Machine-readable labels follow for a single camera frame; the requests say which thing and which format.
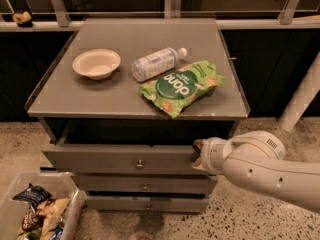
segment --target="white bowl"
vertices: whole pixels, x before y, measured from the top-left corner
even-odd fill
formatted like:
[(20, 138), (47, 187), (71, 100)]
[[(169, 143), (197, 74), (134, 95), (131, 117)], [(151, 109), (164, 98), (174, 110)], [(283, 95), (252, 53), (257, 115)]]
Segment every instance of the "white bowl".
[(80, 54), (73, 61), (72, 68), (79, 75), (101, 80), (110, 76), (120, 62), (120, 56), (116, 52), (97, 49)]

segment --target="terrazzo floor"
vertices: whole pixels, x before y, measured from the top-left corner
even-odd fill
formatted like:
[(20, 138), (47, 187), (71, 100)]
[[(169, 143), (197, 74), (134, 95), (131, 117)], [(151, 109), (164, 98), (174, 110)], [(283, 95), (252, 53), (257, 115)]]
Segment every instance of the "terrazzo floor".
[[(287, 148), (285, 160), (320, 162), (320, 117), (302, 118), (287, 133), (274, 118), (247, 119), (235, 135), (266, 130)], [(0, 198), (20, 172), (48, 163), (41, 149), (49, 141), (41, 125), (0, 123)], [(320, 239), (320, 215), (239, 189), (224, 176), (202, 214), (98, 213), (84, 207), (77, 240)]]

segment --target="drawer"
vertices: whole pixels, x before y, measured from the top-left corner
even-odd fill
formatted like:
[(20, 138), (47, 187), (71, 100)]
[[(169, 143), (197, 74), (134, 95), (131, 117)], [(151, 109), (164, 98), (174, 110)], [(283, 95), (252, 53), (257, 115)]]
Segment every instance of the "drawer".
[(76, 174), (204, 174), (191, 167), (192, 146), (47, 145), (43, 153), (57, 171)]
[(109, 193), (177, 193), (195, 194), (207, 197), (211, 194), (217, 179), (207, 176), (141, 176), (141, 175), (105, 175), (72, 177), (79, 189)]
[(87, 199), (88, 206), (99, 211), (201, 213), (206, 210), (208, 203), (208, 198), (183, 199), (89, 196)]

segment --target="chip bag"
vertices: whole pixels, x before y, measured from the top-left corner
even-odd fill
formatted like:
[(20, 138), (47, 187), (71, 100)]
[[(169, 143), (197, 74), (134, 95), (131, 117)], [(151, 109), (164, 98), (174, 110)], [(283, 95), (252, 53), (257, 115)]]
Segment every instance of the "chip bag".
[(33, 210), (30, 207), (23, 217), (18, 234), (30, 232), (32, 230), (37, 229), (38, 227), (42, 227), (43, 221), (44, 216), (39, 215), (37, 212), (33, 212)]
[(70, 199), (68, 198), (52, 199), (50, 200), (50, 204), (46, 205), (45, 209), (42, 211), (43, 213), (40, 213), (45, 214), (46, 216), (42, 227), (43, 235), (58, 227), (69, 201)]
[(41, 186), (33, 186), (29, 183), (29, 187), (21, 193), (15, 195), (12, 200), (28, 202), (31, 205), (33, 212), (38, 209), (38, 204), (50, 198), (52, 195)]
[(158, 80), (140, 86), (140, 92), (172, 118), (214, 87), (220, 86), (225, 77), (216, 73), (208, 61), (187, 65)]

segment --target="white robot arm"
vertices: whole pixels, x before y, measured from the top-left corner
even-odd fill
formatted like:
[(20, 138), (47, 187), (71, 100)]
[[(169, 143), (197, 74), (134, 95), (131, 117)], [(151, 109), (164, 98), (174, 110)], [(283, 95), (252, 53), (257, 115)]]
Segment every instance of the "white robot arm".
[(229, 140), (204, 140), (201, 161), (194, 167), (223, 174), (243, 189), (320, 213), (320, 164), (283, 161), (284, 155), (278, 138), (254, 131)]

